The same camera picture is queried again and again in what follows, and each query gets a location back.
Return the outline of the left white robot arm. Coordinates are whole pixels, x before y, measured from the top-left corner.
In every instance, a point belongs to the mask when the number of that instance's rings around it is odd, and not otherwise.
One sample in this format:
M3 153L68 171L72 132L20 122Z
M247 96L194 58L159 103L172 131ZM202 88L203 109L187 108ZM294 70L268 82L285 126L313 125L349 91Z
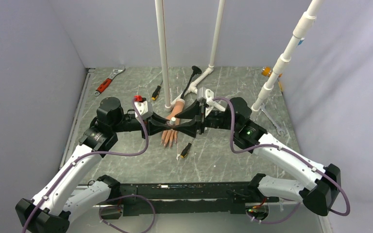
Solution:
M103 175L77 195L73 191L84 176L106 155L118 141L118 133L141 131L149 136L170 129L176 119L163 118L153 111L152 104L141 96L132 100L132 110L124 113L118 98L104 98L90 127L66 164L52 180L30 200L21 199L16 213L23 232L65 233L70 224L94 205L113 204L121 195L120 183Z

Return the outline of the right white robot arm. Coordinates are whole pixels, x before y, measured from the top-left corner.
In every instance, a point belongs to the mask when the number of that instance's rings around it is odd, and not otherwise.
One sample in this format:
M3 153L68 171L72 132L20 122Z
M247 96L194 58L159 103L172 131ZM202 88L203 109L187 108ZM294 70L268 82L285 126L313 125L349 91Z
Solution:
M222 98L222 101L227 103L224 111L211 110L209 113L209 102L194 101L175 115L175 118L186 120L175 126L175 130L191 137L196 137L205 128L229 130L232 153L255 153L293 177L288 180L256 174L248 183L250 199L261 201L267 197L279 197L298 201L319 216L329 213L346 216L350 213L348 198L341 187L340 169L336 165L316 163L281 143L250 119L252 111L243 98Z

